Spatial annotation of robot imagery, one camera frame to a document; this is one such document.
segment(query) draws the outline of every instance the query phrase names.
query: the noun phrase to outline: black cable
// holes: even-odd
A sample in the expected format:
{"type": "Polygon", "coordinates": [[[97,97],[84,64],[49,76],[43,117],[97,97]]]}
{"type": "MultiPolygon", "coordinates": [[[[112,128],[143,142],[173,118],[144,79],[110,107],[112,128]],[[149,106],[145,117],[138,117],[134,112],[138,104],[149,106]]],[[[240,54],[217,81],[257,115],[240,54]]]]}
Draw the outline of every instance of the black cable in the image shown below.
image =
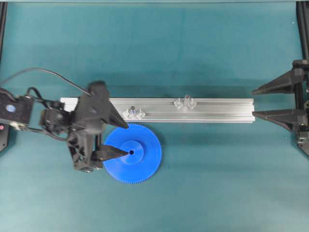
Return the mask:
{"type": "Polygon", "coordinates": [[[18,75],[21,75],[23,73],[27,73],[27,72],[31,72],[31,71],[35,71],[35,70],[39,70],[39,71],[42,71],[42,72],[45,72],[45,73],[50,73],[52,75],[55,75],[59,78],[61,78],[63,81],[66,81],[68,82],[70,85],[73,85],[74,87],[78,88],[80,91],[84,92],[85,94],[87,94],[88,96],[91,96],[91,94],[86,91],[85,89],[79,87],[77,84],[73,83],[72,81],[66,79],[65,77],[61,76],[60,74],[56,73],[56,72],[53,72],[53,71],[50,71],[50,70],[47,70],[47,69],[42,69],[42,68],[28,68],[28,69],[23,69],[19,72],[16,72],[15,74],[13,74],[12,76],[9,76],[8,78],[6,78],[5,80],[1,81],[0,82],[0,86],[2,86],[3,84],[5,84],[6,82],[8,82],[9,80],[13,79],[14,77],[18,76],[18,75]]]}
{"type": "Polygon", "coordinates": [[[48,105],[46,104],[46,100],[43,99],[42,95],[40,92],[37,90],[35,87],[30,87],[27,89],[26,96],[30,94],[31,90],[35,92],[38,98],[35,98],[38,102],[40,102],[46,109],[48,109],[48,105]]]}
{"type": "Polygon", "coordinates": [[[23,128],[23,131],[30,131],[30,132],[46,134],[46,135],[52,137],[53,139],[56,139],[56,140],[59,140],[59,141],[66,141],[68,139],[68,138],[61,138],[59,136],[56,136],[56,135],[52,134],[50,131],[48,131],[48,130],[41,130],[41,129],[27,127],[27,128],[23,128]]]}
{"type": "Polygon", "coordinates": [[[14,97],[14,95],[12,93],[10,93],[9,91],[7,91],[6,89],[0,88],[0,93],[4,93],[6,94],[9,99],[11,99],[11,101],[16,102],[17,99],[14,97]]]}

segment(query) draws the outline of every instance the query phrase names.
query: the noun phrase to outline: wire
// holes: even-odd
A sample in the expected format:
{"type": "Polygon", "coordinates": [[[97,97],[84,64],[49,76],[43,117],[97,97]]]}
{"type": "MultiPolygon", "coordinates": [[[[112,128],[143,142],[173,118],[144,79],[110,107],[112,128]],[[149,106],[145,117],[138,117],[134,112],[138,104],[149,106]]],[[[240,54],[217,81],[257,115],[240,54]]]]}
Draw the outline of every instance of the wire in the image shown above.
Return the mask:
{"type": "Polygon", "coordinates": [[[59,136],[56,136],[48,130],[41,130],[41,129],[27,127],[27,128],[24,128],[23,131],[30,131],[30,132],[46,134],[46,135],[52,137],[53,139],[56,139],[56,140],[59,140],[59,141],[66,141],[68,139],[68,138],[61,138],[59,136]]]}
{"type": "Polygon", "coordinates": [[[37,88],[35,87],[30,87],[27,89],[26,92],[26,96],[30,94],[31,90],[33,90],[35,92],[35,94],[37,95],[38,98],[35,98],[37,101],[39,101],[46,109],[48,109],[48,105],[46,104],[46,100],[44,100],[42,98],[42,95],[40,94],[40,92],[37,90],[37,88]]]}
{"type": "Polygon", "coordinates": [[[73,85],[74,87],[78,88],[81,92],[84,92],[85,94],[87,94],[88,96],[91,96],[91,94],[86,91],[85,89],[79,87],[77,84],[73,83],[72,81],[66,79],[65,77],[61,76],[60,74],[56,73],[56,72],[53,72],[53,71],[50,71],[50,70],[47,70],[47,69],[42,69],[42,68],[28,68],[28,69],[23,69],[21,71],[18,71],[16,73],[14,73],[12,76],[9,76],[8,78],[6,78],[5,80],[1,81],[0,82],[0,86],[2,86],[3,84],[5,84],[6,82],[8,82],[9,80],[13,79],[14,77],[16,76],[19,76],[23,73],[27,73],[27,72],[31,72],[31,71],[35,71],[35,70],[38,70],[38,71],[42,71],[42,72],[45,72],[45,73],[50,73],[52,75],[55,75],[59,78],[61,78],[63,81],[66,81],[68,82],[70,85],[73,85]]]}

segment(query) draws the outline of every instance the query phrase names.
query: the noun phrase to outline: teal surface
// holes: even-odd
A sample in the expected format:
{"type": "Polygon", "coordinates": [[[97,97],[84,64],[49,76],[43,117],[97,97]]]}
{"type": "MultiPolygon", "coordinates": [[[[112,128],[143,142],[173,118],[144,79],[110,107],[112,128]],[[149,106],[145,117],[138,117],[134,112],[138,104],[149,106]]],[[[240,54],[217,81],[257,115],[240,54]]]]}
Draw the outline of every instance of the teal surface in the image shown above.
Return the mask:
{"type": "MultiPolygon", "coordinates": [[[[105,80],[113,97],[250,98],[301,57],[293,2],[10,3],[0,79],[38,66],[84,87],[105,80]]],[[[49,99],[80,94],[37,72],[4,87],[22,94],[28,86],[49,99]]],[[[257,110],[294,107],[290,95],[254,100],[257,110]]],[[[146,126],[163,160],[138,185],[74,171],[65,143],[13,131],[0,155],[0,231],[308,230],[309,159],[283,128],[146,126]]]]}

